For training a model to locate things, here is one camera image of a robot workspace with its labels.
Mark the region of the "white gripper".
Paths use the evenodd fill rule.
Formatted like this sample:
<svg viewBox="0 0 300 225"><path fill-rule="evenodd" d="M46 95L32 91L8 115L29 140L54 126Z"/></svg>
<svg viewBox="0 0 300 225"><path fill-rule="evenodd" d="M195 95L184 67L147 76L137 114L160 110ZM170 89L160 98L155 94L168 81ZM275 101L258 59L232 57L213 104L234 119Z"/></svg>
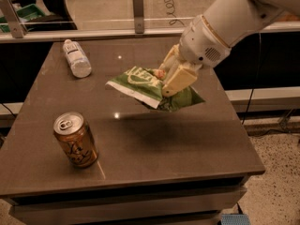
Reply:
<svg viewBox="0 0 300 225"><path fill-rule="evenodd" d="M168 98L189 87L197 81L201 65L214 68L231 49L203 15L196 16L184 30L179 45L172 46L159 66L161 76L171 76L164 81L162 95ZM179 65L180 54L189 63Z"/></svg>

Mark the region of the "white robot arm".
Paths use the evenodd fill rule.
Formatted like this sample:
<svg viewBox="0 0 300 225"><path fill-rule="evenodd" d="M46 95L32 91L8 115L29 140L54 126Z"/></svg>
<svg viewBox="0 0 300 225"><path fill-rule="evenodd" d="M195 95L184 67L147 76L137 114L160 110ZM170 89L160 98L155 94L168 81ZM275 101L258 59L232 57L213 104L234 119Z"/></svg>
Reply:
<svg viewBox="0 0 300 225"><path fill-rule="evenodd" d="M216 0L182 33L160 69L162 95L171 97L198 79L203 66L217 66L243 38L273 23L283 12L300 13L300 0Z"/></svg>

